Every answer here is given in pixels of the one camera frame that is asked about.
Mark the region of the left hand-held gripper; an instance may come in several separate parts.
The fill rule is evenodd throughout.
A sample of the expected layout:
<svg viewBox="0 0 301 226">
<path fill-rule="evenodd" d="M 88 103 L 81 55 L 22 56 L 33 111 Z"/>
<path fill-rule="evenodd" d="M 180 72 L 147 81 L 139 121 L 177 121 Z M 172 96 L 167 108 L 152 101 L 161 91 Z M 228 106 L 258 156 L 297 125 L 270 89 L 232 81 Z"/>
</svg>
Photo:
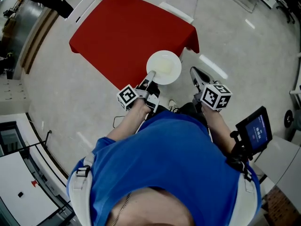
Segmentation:
<svg viewBox="0 0 301 226">
<path fill-rule="evenodd" d="M 153 82 L 155 75 L 155 71 L 150 71 L 140 85 L 135 88 L 127 85 L 117 93 L 117 101 L 125 111 L 129 111 L 138 98 L 144 100 L 152 113 L 157 111 L 160 91 L 158 85 Z"/>
</svg>

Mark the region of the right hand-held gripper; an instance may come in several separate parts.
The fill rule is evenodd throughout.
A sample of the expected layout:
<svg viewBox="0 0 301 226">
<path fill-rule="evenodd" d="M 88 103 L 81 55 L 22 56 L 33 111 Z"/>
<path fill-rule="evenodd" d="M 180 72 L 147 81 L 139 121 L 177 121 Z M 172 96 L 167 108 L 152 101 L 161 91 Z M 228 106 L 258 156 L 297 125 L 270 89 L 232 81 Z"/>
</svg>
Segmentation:
<svg viewBox="0 0 301 226">
<path fill-rule="evenodd" d="M 226 85 L 220 84 L 218 81 L 211 84 L 213 81 L 212 77 L 204 70 L 194 66 L 190 69 L 190 76 L 193 85 L 198 90 L 198 93 L 194 95 L 192 100 L 197 110 L 200 110 L 201 103 L 215 111 L 220 111 L 227 107 L 232 92 Z"/>
</svg>

